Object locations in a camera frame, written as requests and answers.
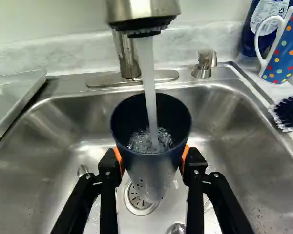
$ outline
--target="water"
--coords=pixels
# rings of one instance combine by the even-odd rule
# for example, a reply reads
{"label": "water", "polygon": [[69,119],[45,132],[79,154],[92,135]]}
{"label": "water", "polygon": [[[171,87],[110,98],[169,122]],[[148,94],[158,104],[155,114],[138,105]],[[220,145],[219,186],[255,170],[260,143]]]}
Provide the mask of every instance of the water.
{"label": "water", "polygon": [[146,96],[146,109],[150,124],[151,146],[156,150],[160,147],[157,126],[156,92],[154,78],[153,37],[136,39],[138,60]]}
{"label": "water", "polygon": [[128,149],[143,153],[156,154],[172,148],[172,139],[169,132],[164,128],[158,128],[158,146],[154,147],[151,142],[150,129],[134,132],[128,143]]}

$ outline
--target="mug handle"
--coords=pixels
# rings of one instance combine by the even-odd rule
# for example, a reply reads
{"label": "mug handle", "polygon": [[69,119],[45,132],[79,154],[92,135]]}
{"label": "mug handle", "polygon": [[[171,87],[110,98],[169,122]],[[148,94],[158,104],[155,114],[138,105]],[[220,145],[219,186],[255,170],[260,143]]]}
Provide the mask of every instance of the mug handle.
{"label": "mug handle", "polygon": [[264,27],[265,23],[267,23],[270,20],[278,20],[278,31],[277,31],[276,38],[275,38],[274,41],[276,41],[277,39],[279,40],[281,38],[281,36],[283,34],[283,31],[281,31],[281,29],[283,29],[285,27],[286,23],[287,23],[287,21],[284,18],[282,18],[281,16],[270,16],[270,17],[264,19],[263,22],[261,22],[261,24],[259,25],[259,27],[258,27],[258,29],[256,31],[256,34],[255,34],[254,45],[255,45],[256,55],[258,57],[260,65],[262,67],[267,66],[268,61],[267,61],[267,59],[263,59],[262,55],[259,52],[258,38],[259,38],[259,34],[262,31],[262,28]]}

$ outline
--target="blue bottle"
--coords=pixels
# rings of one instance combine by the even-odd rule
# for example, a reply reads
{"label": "blue bottle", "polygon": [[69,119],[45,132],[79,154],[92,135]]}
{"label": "blue bottle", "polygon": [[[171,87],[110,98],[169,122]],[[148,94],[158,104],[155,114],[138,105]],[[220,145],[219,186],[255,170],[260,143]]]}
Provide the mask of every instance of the blue bottle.
{"label": "blue bottle", "polygon": [[[260,23],[269,16],[285,17],[290,6],[293,6],[293,0],[253,0],[243,26],[239,51],[245,56],[256,57],[254,38]],[[271,21],[263,27],[258,41],[261,54],[272,45],[277,26],[277,22]]]}

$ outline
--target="dish brush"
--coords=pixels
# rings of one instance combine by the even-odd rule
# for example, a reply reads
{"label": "dish brush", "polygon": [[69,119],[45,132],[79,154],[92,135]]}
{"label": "dish brush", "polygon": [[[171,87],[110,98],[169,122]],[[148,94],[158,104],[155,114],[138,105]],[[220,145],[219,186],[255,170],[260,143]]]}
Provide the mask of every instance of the dish brush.
{"label": "dish brush", "polygon": [[293,131],[293,96],[276,102],[269,107],[268,112],[283,132]]}

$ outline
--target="stainless steel sink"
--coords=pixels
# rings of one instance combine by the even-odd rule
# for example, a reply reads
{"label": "stainless steel sink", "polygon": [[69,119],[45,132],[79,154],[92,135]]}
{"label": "stainless steel sink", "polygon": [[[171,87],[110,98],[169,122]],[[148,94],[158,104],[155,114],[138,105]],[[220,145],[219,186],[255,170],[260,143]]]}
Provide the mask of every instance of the stainless steel sink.
{"label": "stainless steel sink", "polygon": [[[201,151],[208,172],[226,176],[256,233],[293,234],[292,139],[275,129],[233,66],[223,64],[203,81],[191,76],[192,67],[172,69],[179,79],[157,84],[157,91],[189,108],[188,145]],[[78,167],[98,173],[98,162],[114,146],[111,113],[142,86],[90,89],[86,76],[53,77],[0,141],[0,234],[50,233],[78,180]],[[179,172],[166,197],[145,216],[124,204],[128,180],[125,174],[117,189],[120,233],[164,234],[172,224],[185,222],[187,189]],[[99,231],[99,204],[100,197],[85,234]],[[206,210],[206,233],[221,233],[208,203]]]}

